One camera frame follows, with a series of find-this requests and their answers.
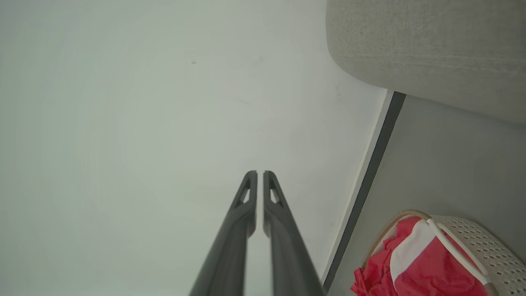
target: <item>white fabric stripe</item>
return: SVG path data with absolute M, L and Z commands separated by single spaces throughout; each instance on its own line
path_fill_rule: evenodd
M 396 278 L 413 263 L 434 237 L 435 234 L 426 221 L 420 220 L 413 226 L 411 234 L 392 252 L 389 264 L 393 285 L 395 285 Z

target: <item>red and white cloth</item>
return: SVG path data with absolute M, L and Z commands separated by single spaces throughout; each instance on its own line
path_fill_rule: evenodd
M 474 265 L 462 248 L 446 237 Z M 487 295 L 482 283 L 419 217 L 399 221 L 396 235 L 383 244 L 384 249 L 369 259 L 365 269 L 355 271 L 351 290 L 357 295 Z

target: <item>white plastic basket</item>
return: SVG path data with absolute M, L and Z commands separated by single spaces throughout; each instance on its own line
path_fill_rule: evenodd
M 399 221 L 418 216 L 428 222 L 444 247 L 482 284 L 488 295 L 526 296 L 526 267 L 513 253 L 482 226 L 466 219 L 429 216 L 420 211 L 398 213 L 378 234 L 367 253 L 362 268 L 372 255 L 383 248 L 383 241 L 394 236 Z M 474 267 L 443 235 L 444 230 L 473 260 Z

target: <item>white basket handle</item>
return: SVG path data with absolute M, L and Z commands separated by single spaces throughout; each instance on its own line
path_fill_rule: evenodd
M 438 237 L 440 242 L 444 245 L 444 247 L 457 259 L 460 264 L 466 268 L 469 273 L 471 273 L 477 280 L 479 280 L 484 287 L 486 288 L 486 291 L 488 292 L 488 295 L 494 296 L 499 295 L 498 291 L 496 290 L 495 286 L 491 282 L 490 278 L 488 277 L 488 270 L 480 263 L 480 261 L 473 255 L 471 250 L 469 250 L 464 243 L 462 243 L 458 237 L 456 237 L 447 227 L 445 227 L 441 223 L 435 223 L 433 218 L 427 219 L 427 223 L 435 233 L 435 235 Z M 463 250 L 466 252 L 466 254 L 473 260 L 473 262 L 477 265 L 478 269 L 471 264 L 460 252 L 455 248 L 455 246 L 446 238 L 446 236 L 442 233 L 442 230 L 444 230 L 449 237 L 451 237 Z

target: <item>beige fabric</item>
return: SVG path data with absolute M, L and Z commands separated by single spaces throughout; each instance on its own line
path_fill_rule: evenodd
M 526 123 L 524 0 L 328 0 L 327 39 L 364 82 Z

